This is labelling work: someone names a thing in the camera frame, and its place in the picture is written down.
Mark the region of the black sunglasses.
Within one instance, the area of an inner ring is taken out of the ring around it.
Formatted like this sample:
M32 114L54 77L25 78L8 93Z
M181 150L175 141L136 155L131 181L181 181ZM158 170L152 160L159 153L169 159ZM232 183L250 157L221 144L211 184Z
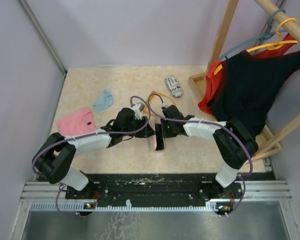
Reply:
M155 151L163 151L165 149L164 139L163 139L163 132L162 132L162 126L159 123L156 123L155 125L155 137L156 137L156 145L155 145Z

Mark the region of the pink glasses case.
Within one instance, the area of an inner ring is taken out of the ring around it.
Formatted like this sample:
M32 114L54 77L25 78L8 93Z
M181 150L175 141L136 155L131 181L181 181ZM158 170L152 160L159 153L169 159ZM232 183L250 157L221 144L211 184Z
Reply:
M150 127L155 131L155 124L158 124L155 120L151 120L149 125ZM150 136L148 139L147 139L147 142L148 142L148 146L151 150L155 151L155 148L156 148L156 131L155 131L155 134Z

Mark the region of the newspaper print glasses case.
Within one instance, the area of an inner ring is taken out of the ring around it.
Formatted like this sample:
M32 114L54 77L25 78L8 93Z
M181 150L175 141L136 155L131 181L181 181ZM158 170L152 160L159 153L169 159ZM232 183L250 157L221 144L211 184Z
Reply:
M180 98L183 95L181 86L173 75L167 76L164 82L173 97Z

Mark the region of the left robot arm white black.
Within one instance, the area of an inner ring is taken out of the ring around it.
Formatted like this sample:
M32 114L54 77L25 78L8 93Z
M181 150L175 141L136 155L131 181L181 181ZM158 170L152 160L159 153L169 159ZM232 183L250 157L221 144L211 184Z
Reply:
M87 199L93 195L93 182L71 167L75 157L98 149L113 147L124 137L147 138L154 135L149 119L142 115L144 104L123 108L107 125L80 135L53 133L32 160L32 169L50 184L60 183L76 190Z

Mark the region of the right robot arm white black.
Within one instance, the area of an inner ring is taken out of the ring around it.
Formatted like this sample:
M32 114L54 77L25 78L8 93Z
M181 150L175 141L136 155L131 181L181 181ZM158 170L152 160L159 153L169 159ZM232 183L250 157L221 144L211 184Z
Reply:
M163 106L161 109L164 115L160 119L163 138L184 135L215 141L224 161L213 185L217 197L225 198L231 192L231 184L247 162L250 165L249 171L253 171L252 156L259 146L255 137L239 120L218 122L193 115L183 116L175 105Z

